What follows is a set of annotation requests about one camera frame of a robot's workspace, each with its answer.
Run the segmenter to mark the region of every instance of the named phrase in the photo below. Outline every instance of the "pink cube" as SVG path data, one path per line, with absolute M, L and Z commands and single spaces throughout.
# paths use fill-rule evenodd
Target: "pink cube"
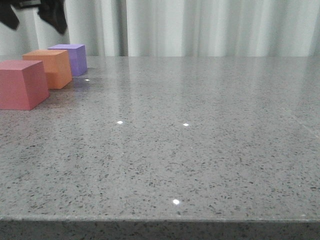
M 31 110 L 49 97 L 42 61 L 0 62 L 0 109 Z

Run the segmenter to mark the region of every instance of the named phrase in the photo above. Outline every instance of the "countertop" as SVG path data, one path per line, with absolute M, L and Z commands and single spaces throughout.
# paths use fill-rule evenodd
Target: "countertop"
M 0 220 L 320 222 L 320 57 L 87 61 L 0 110 Z

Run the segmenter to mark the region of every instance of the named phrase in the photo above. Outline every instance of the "cube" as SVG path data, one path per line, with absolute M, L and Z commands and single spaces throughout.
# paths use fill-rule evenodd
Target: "cube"
M 0 109 L 31 110 L 49 97 L 42 61 L 0 62 Z
M 51 46 L 50 50 L 68 50 L 72 76 L 84 74 L 87 68 L 86 47 L 83 44 L 58 44 Z
M 22 58 L 43 61 L 49 89 L 62 89 L 72 81 L 67 50 L 35 50 L 24 54 Z

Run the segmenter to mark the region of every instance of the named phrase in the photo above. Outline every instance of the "white curtain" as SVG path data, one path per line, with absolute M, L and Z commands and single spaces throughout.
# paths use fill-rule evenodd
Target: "white curtain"
M 85 44 L 91 56 L 314 56 L 320 0 L 65 0 L 67 33 L 35 9 L 0 24 L 0 55 Z

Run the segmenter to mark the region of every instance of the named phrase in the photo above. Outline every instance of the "granite table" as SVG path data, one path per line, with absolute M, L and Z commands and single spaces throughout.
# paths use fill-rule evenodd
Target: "granite table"
M 1 240 L 320 239 L 320 57 L 87 62 L 0 110 Z

